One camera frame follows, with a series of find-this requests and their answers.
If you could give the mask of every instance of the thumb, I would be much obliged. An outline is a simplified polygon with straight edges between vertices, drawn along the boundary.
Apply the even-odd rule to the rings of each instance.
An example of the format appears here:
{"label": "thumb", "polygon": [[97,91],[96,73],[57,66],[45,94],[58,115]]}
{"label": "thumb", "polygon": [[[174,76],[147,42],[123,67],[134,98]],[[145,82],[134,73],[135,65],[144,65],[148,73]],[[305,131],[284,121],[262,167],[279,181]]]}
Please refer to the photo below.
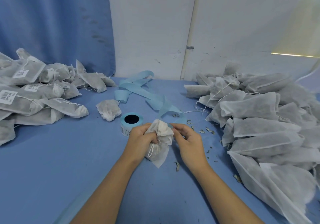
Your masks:
{"label": "thumb", "polygon": [[181,147],[181,145],[186,141],[186,139],[184,139],[184,137],[180,134],[180,132],[177,129],[172,128],[172,131],[174,132],[174,137],[179,147]]}
{"label": "thumb", "polygon": [[155,132],[150,132],[147,134],[144,134],[144,138],[146,139],[146,141],[150,144],[151,142],[154,144],[158,143],[158,139],[157,139],[157,133]]}

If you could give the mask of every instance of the white wall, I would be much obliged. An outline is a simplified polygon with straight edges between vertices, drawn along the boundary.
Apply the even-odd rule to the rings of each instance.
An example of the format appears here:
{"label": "white wall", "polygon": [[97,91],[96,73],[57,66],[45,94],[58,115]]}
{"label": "white wall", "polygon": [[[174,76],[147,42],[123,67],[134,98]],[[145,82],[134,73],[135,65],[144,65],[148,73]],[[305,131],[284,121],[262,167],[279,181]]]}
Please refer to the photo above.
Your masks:
{"label": "white wall", "polygon": [[116,76],[180,79],[194,0],[110,0]]}
{"label": "white wall", "polygon": [[200,70],[221,73],[237,61],[243,71],[305,75],[314,59],[271,55],[298,0],[198,0],[185,80]]}

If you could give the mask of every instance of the blue curtain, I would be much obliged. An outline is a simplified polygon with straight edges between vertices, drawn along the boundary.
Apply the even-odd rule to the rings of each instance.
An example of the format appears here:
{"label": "blue curtain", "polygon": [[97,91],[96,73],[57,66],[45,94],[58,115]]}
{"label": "blue curtain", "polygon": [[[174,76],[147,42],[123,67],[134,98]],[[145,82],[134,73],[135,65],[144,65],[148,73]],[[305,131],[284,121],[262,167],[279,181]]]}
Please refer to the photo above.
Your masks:
{"label": "blue curtain", "polygon": [[116,71],[109,0],[0,0],[0,52],[25,48],[45,63]]}

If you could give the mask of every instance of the forearm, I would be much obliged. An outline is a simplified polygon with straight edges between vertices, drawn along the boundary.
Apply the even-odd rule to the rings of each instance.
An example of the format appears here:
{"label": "forearm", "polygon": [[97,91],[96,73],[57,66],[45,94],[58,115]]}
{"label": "forearm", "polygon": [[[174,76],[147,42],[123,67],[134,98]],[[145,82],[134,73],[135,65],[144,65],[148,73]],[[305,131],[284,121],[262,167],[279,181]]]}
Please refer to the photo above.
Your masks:
{"label": "forearm", "polygon": [[135,167],[135,164],[120,157],[70,224],[115,223]]}
{"label": "forearm", "polygon": [[263,223],[209,165],[193,174],[202,186],[220,224]]}

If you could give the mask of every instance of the blue table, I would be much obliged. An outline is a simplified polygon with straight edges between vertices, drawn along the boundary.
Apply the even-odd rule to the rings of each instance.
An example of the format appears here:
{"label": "blue table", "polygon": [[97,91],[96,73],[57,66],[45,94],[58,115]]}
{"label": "blue table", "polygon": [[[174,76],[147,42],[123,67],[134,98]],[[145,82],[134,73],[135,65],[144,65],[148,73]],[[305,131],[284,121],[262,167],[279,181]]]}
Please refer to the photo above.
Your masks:
{"label": "blue table", "polygon": [[[155,93],[164,94],[178,108],[195,110],[196,99],[186,98],[186,81],[153,80]],[[19,126],[17,137],[0,147],[0,223],[50,224],[68,204],[101,173],[108,173],[120,157],[127,138],[120,130],[120,117],[112,122],[102,119],[95,105],[114,98],[110,88],[103,93],[81,89],[82,96],[72,102],[85,105],[90,115],[74,119],[65,116],[53,125]],[[153,122],[157,113],[145,98],[131,94],[122,113],[138,112],[144,122]],[[226,150],[219,143],[222,130],[205,121],[207,113],[190,112],[194,129],[201,134],[208,162],[230,188],[265,223],[286,223],[285,219],[264,204],[233,177],[237,171]],[[165,120],[174,121],[166,116]],[[181,165],[176,171],[175,161]],[[308,205],[308,217],[320,220],[320,193]],[[147,159],[133,173],[126,189],[117,223],[217,223],[203,191],[183,164],[176,143],[170,147],[165,163],[158,169]]]}

